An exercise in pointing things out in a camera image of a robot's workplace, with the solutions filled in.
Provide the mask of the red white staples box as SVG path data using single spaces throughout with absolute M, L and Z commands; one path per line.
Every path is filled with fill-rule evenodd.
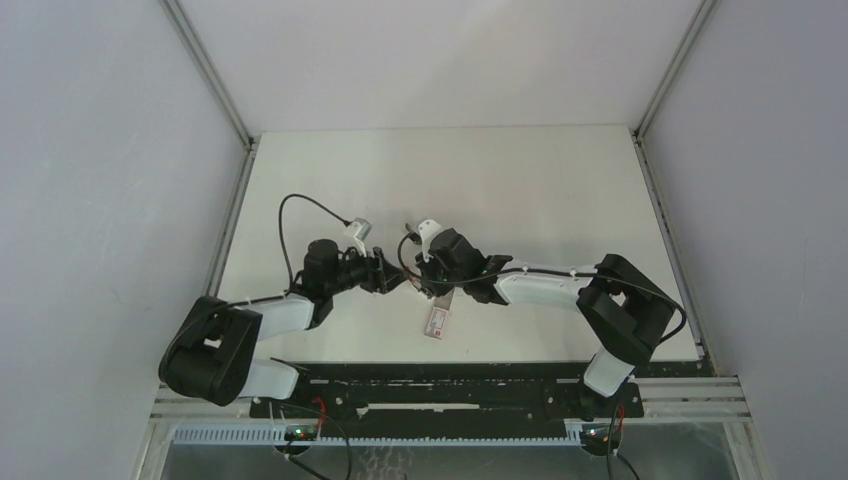
M 450 318 L 450 311 L 454 290 L 442 296 L 434 297 L 430 315 L 424 328 L 424 335 L 428 338 L 442 339 L 446 324 Z

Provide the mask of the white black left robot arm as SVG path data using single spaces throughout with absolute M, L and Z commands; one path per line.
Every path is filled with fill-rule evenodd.
M 336 295 L 360 288 L 388 294 L 404 281 L 381 248 L 345 251 L 329 239 L 313 241 L 289 290 L 256 301 L 199 297 L 158 365 L 158 377 L 173 392 L 227 406 L 241 398 L 271 398 L 290 417 L 311 407 L 311 388 L 280 360 L 258 359 L 259 342 L 318 327 Z

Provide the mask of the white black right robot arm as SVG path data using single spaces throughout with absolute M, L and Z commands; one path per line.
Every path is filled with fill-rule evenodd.
M 552 267 L 485 255 L 453 228 L 427 220 L 408 230 L 418 246 L 407 274 L 428 295 L 462 290 L 480 304 L 544 305 L 580 313 L 600 342 L 578 388 L 579 406 L 605 415 L 634 371 L 686 325 L 684 308 L 630 261 L 607 254 L 593 265 Z

